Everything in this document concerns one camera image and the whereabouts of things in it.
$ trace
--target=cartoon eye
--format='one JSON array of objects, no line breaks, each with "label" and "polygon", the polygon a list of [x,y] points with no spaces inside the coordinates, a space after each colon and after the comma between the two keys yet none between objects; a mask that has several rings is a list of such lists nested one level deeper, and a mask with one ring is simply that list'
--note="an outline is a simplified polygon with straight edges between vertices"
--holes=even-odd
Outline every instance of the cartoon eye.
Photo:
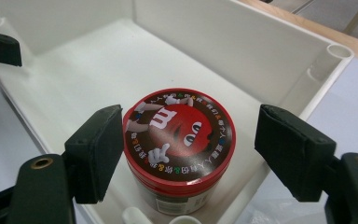
[{"label": "cartoon eye", "polygon": [[196,139],[196,135],[191,133],[191,134],[186,135],[185,139],[183,139],[183,142],[185,143],[185,145],[187,147],[189,147],[189,146],[191,146],[191,144],[193,144],[194,139]]},{"label": "cartoon eye", "polygon": [[199,121],[196,121],[193,123],[193,133],[198,133],[199,130],[201,129],[202,123]]}]

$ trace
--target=white glove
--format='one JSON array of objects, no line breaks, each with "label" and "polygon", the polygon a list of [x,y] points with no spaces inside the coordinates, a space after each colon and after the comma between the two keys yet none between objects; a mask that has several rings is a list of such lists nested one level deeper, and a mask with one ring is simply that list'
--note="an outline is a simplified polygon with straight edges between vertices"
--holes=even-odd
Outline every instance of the white glove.
[{"label": "white glove", "polygon": [[166,143],[164,145],[162,145],[162,148],[159,149],[158,147],[156,147],[153,150],[149,151],[149,162],[152,164],[158,163],[158,162],[165,162],[168,163],[170,161],[170,159],[168,157],[165,156],[165,153],[167,152],[167,149],[170,147],[170,144]]},{"label": "white glove", "polygon": [[179,104],[179,99],[175,99],[173,98],[173,96],[168,96],[167,99],[165,100],[165,104],[167,105],[176,105]]}]

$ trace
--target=m&m's container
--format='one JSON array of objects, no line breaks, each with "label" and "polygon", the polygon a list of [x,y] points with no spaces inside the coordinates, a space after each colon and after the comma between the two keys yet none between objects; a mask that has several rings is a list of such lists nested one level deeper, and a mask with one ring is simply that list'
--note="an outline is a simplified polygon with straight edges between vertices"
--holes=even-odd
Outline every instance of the m&m's container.
[{"label": "m&m's container", "polygon": [[123,125],[124,152],[148,204],[179,216],[207,203],[235,147],[224,107],[199,91],[168,89],[136,103]]}]

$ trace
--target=white tray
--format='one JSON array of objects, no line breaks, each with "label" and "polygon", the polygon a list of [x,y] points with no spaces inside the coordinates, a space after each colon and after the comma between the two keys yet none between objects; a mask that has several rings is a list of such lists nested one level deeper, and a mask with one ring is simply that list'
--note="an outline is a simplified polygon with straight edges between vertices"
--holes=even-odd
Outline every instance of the white tray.
[{"label": "white tray", "polygon": [[[228,0],[1,0],[0,33],[21,42],[23,67],[0,64],[0,84],[47,153],[96,110],[123,114],[147,94],[204,92],[233,118],[237,147],[212,199],[192,214],[232,223],[269,171],[254,150],[261,103],[306,119],[353,57],[350,49]],[[154,223],[172,217],[140,197],[123,156],[96,223],[139,207]]]}]

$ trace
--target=red lid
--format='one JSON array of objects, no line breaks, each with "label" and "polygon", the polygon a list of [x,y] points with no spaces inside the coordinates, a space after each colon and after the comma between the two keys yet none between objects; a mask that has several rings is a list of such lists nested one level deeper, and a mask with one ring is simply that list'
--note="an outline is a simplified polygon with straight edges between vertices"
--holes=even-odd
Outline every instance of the red lid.
[{"label": "red lid", "polygon": [[127,160],[135,176],[168,194],[211,187],[227,169],[235,130],[225,108],[188,89],[147,95],[124,116]]}]

